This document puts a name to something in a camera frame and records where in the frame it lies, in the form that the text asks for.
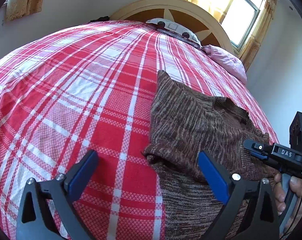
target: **blue gripper pad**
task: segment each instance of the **blue gripper pad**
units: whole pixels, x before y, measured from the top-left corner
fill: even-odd
[[[198,154],[198,166],[213,191],[215,198],[226,205],[230,198],[228,184],[222,178],[217,168],[213,165],[205,152],[200,152]]]
[[[97,165],[98,154],[96,151],[90,150],[79,163],[72,166],[69,171],[72,178],[67,184],[67,198],[70,202],[74,202],[81,197]]]

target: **bedspread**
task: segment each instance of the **bedspread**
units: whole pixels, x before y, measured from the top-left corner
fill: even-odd
[[[158,70],[206,95],[231,98],[277,142],[243,84],[182,41],[128,21],[56,32],[0,60],[0,227],[10,239],[26,180],[65,173],[88,149],[98,152],[99,165],[74,207],[93,235],[164,237],[158,177],[141,154]]]

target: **cable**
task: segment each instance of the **cable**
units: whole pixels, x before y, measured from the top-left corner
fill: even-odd
[[[295,214],[295,216],[294,216],[294,219],[293,219],[291,225],[289,226],[289,228],[286,230],[286,232],[284,233],[284,235],[282,235],[282,237],[281,237],[280,239],[282,239],[284,236],[289,235],[289,234],[293,231],[293,230],[292,230],[291,232],[288,233],[288,231],[291,229],[292,225],[293,225],[294,222],[295,222],[295,219],[296,219],[296,217],[297,217],[297,214],[298,214],[298,212],[299,212],[299,208],[301,207],[301,204],[302,204],[302,197],[301,197],[301,201],[299,202],[299,205],[298,205],[296,214]]]

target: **pillow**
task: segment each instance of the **pillow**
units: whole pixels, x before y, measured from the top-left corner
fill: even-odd
[[[166,30],[169,30],[173,33],[176,33],[180,35],[181,37],[185,38],[186,40],[195,42],[198,44],[200,47],[201,43],[198,40],[197,36],[190,31],[189,29],[185,28],[183,25],[172,22],[170,20],[162,19],[162,18],[154,18],[152,20],[148,20],[146,23],[153,23],[158,25],[158,28],[164,28]]]
[[[204,46],[203,51],[206,52],[207,56],[219,64],[231,75],[236,77],[239,81],[246,85],[247,78],[243,63],[234,55],[227,52],[226,50],[216,47],[213,45]]]

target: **hand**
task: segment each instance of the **hand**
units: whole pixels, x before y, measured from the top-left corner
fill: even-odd
[[[277,206],[277,211],[278,211],[278,215],[281,215],[283,213],[283,211],[286,208],[286,205],[284,203],[285,200],[285,193],[284,190],[282,188],[281,185],[281,174],[278,173],[275,177],[274,180],[276,182],[276,185],[274,187],[274,195],[275,195],[275,202],[276,202],[276,206]],[[294,192],[297,195],[297,201],[296,201],[296,205],[294,207],[292,216],[289,218],[284,232],[290,227],[290,225],[292,224],[292,221],[295,217],[297,208],[299,206],[299,203],[301,201],[301,197],[302,197],[302,179],[296,178],[294,176],[291,177],[291,180],[289,181],[289,187],[291,189],[292,192]],[[296,219],[294,221],[294,224],[292,225],[291,230],[293,230],[293,228],[297,225],[297,223],[299,222],[300,218],[302,217],[302,204],[301,207],[299,208],[298,214],[296,216]]]

